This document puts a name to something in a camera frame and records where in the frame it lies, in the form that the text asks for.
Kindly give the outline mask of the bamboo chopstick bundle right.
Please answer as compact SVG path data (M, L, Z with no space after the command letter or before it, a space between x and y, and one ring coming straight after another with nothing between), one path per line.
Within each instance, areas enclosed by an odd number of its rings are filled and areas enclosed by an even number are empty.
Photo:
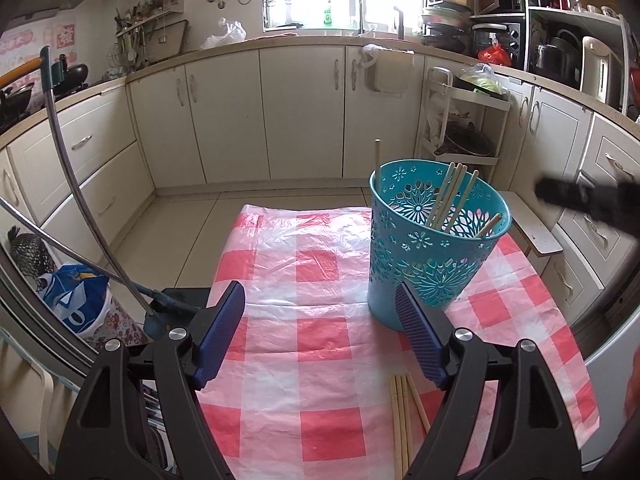
M402 408L402 426L404 429L404 459L405 459L405 472L408 471L410 463L411 463L411 420L409 414L409 393L408 393L408 382L407 377L405 375L400 376L400 407Z

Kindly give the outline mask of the white storage trolley rack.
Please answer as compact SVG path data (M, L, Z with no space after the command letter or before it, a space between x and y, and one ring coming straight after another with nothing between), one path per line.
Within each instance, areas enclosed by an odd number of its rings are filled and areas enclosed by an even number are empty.
M462 162L489 181L498 166L511 110L509 91L490 65L429 62L414 154Z

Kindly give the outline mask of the red white checkered tablecloth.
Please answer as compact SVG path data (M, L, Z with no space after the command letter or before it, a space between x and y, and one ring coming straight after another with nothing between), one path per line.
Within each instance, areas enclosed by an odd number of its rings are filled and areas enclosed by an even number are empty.
M393 479L390 376L411 376L434 422L442 392L404 334L369 310L369 208L286 211L245 205L210 290L239 281L246 307L217 377L198 394L237 479ZM484 341L538 344L578 445L600 426L572 332L509 235L446 311Z

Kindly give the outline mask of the separate bamboo chopstick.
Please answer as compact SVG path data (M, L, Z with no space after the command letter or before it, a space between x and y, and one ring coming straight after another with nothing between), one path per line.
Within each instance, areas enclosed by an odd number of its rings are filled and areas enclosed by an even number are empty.
M472 173L472 176L470 177L470 180L468 182L468 185L466 186L464 192L462 193L459 203L457 204L456 209L454 210L454 213L452 214L452 216L450 217L450 219L447 222L446 225L446 230L445 232L449 233L452 229L452 226L454 225L454 222L456 222L458 215L460 214L460 212L462 211L463 206L465 205L466 201L468 200L472 189L475 186L475 182L477 180L478 175L480 174L480 172L478 170L474 170Z

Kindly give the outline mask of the blue white plastic bag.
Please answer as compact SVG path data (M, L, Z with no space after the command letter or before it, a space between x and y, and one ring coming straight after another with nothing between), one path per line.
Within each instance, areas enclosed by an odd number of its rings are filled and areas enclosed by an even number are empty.
M64 264L36 285L50 311L80 338L92 336L111 307L110 279L83 264Z

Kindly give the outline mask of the black toaster oven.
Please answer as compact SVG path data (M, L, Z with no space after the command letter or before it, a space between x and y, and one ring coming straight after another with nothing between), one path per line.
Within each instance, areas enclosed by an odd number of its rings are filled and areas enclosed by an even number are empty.
M480 18L471 25L472 55L480 58L480 54L492 49L499 57L495 64L504 64L501 52L509 58L507 66L522 70L524 68L526 50L525 18Z

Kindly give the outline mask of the teal perforated plastic basket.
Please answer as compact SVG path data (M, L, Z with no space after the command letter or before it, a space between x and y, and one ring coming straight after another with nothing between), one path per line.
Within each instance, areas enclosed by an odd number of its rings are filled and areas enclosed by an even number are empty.
M470 284L511 226L504 198L477 177L449 233L446 225L472 174L467 171L442 228L426 225L449 164L426 159L386 162L370 177L371 238L368 306L392 330L401 325L395 290L407 282L429 307L445 310ZM477 232L495 214L501 221L484 237Z

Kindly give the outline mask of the bamboo chopstick beside bundle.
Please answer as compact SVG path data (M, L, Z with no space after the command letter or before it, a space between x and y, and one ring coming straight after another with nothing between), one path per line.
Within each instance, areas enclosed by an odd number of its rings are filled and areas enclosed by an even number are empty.
M410 375L407 376L407 382L411 396L413 398L413 402L414 404L416 404L416 410L418 411L424 434L428 434L431 430L431 422L426 414L418 388L416 388L416 384L414 383L414 380Z

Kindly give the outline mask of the chrome sink faucet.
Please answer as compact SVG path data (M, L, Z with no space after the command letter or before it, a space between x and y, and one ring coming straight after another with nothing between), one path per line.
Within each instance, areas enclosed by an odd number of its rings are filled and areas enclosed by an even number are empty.
M333 28L349 29L355 36L361 36L364 27L364 3L363 0L328 0L327 23L336 21Z

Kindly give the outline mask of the short chopstick in basket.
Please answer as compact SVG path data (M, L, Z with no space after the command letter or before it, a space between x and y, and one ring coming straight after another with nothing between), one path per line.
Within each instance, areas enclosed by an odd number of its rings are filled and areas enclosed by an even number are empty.
M487 235L502 219L502 214L495 214L484 226L477 232L476 238L482 238Z

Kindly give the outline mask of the white wall-hung bin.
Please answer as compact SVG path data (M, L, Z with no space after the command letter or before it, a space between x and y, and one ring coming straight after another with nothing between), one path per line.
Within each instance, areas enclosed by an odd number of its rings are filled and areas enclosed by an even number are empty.
M377 92L403 94L408 90L413 70L414 52L366 44L361 49L362 67L373 72Z

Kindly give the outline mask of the floral waste bin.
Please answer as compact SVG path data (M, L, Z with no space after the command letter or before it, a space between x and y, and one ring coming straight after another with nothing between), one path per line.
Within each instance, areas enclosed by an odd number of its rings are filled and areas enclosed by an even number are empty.
M111 339L119 339L125 346L137 346L150 341L140 325L134 322L111 292L106 295L101 313L92 325L80 334L80 338L96 351L100 351Z

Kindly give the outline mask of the cream kitchen drawer cabinet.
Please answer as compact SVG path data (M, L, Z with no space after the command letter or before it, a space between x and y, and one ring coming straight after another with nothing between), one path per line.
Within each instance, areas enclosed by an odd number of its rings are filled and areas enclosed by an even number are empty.
M79 101L60 110L58 120L81 193L115 249L154 194L126 89ZM47 120L2 148L1 197L74 252L105 261L70 192Z

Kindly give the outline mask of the dark green dustpan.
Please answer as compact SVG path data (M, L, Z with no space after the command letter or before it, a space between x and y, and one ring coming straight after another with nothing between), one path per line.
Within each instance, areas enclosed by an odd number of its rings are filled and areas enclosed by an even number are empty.
M150 303L152 314L145 313L145 335L159 340L174 328L187 328L198 311L206 307L209 293L209 287L163 289Z

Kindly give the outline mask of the white electric kettle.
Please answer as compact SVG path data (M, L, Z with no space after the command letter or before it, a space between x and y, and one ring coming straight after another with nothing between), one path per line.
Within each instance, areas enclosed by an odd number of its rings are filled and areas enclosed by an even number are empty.
M593 36L582 38L582 70L579 89L593 99L616 110L627 103L624 63L603 41Z

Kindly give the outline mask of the bamboo chopstick bundle middle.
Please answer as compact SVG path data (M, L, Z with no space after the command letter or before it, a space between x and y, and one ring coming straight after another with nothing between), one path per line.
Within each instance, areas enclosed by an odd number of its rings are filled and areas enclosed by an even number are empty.
M402 396L404 395L404 389L402 388L401 376L396 376L396 391L397 391L397 404L398 404L398 419L399 419L399 441L400 441L400 464L401 464L401 477L405 477L407 459L406 459L406 432L405 432L405 407Z

